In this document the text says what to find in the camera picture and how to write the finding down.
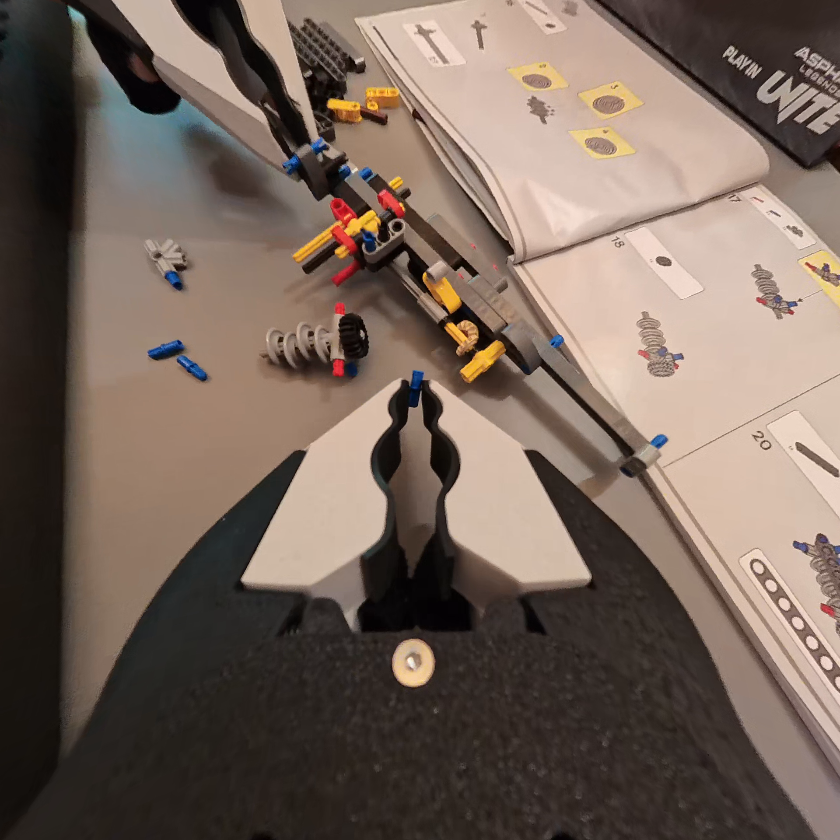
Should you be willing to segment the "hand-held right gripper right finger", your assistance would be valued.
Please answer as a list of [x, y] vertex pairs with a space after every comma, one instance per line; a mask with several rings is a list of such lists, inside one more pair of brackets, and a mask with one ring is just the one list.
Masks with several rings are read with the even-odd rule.
[[466, 631], [498, 603], [591, 583], [535, 453], [438, 382], [423, 382], [420, 402], [439, 490], [413, 574], [415, 624]]

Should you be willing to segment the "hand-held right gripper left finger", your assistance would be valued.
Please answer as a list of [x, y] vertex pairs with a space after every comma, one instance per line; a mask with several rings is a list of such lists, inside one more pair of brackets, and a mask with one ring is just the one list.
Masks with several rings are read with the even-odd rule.
[[311, 443], [240, 582], [329, 599], [350, 628], [400, 569], [390, 482], [402, 460], [410, 385], [395, 380]]

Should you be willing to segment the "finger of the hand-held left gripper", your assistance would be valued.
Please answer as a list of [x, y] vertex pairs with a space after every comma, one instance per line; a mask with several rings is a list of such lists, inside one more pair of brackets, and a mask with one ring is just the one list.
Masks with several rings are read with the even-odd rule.
[[279, 172], [298, 151], [285, 151], [262, 111], [238, 89], [226, 62], [226, 3], [210, 2], [215, 29], [202, 34], [183, 2], [118, 1], [113, 5], [154, 53], [172, 89]]
[[280, 1], [226, 3], [226, 62], [234, 83], [255, 104], [285, 151], [319, 138]]

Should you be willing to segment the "grey lego axle connector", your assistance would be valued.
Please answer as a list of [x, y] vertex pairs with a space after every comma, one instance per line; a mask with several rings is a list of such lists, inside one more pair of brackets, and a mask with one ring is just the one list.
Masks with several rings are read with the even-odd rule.
[[152, 264], [163, 276], [178, 273], [187, 267], [186, 252], [170, 238], [162, 242], [147, 238], [143, 247]]

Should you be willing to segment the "grey lego gear shaft assembly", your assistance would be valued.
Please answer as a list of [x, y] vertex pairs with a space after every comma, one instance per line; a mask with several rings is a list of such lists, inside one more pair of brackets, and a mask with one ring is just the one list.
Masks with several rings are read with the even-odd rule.
[[358, 374], [359, 363], [369, 352], [370, 334], [362, 316], [339, 301], [326, 324], [300, 321], [292, 330], [269, 329], [259, 357], [294, 371], [322, 364], [333, 377], [344, 379]]

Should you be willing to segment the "long dark lego chassis assembly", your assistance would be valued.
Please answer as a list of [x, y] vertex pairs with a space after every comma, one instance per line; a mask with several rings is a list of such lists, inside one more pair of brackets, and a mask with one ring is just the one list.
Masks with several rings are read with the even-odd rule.
[[465, 382], [503, 358], [525, 375], [545, 371], [619, 447], [623, 474], [640, 476], [660, 458], [667, 437], [639, 432], [566, 357], [561, 336], [542, 336], [504, 297], [508, 283], [495, 269], [469, 256], [470, 245], [442, 219], [424, 219], [410, 206], [411, 192], [399, 179], [352, 169], [323, 139], [293, 152], [282, 171], [314, 198], [330, 199], [333, 223], [292, 256], [305, 274], [339, 260], [331, 278], [338, 287], [364, 270], [390, 270], [455, 342], [466, 359], [459, 372]]

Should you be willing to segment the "small pile of lego beams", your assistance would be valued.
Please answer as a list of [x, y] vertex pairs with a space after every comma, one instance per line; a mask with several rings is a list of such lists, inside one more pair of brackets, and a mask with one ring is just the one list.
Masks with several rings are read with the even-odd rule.
[[350, 89], [350, 77], [366, 70], [358, 49], [332, 26], [310, 17], [288, 28], [320, 137], [334, 141], [337, 124], [387, 125], [401, 93], [394, 87]]

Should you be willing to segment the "yellow car lego set box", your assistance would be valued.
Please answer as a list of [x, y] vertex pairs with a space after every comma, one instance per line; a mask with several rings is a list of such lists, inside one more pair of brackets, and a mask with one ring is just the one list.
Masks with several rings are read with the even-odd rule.
[[794, 161], [838, 162], [838, 1], [601, 1]]

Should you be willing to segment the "open instruction booklet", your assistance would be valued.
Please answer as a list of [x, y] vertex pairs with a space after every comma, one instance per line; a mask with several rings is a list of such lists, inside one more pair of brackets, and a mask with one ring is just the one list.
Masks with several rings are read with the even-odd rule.
[[838, 769], [838, 253], [745, 129], [585, 2], [365, 14], [364, 39]]

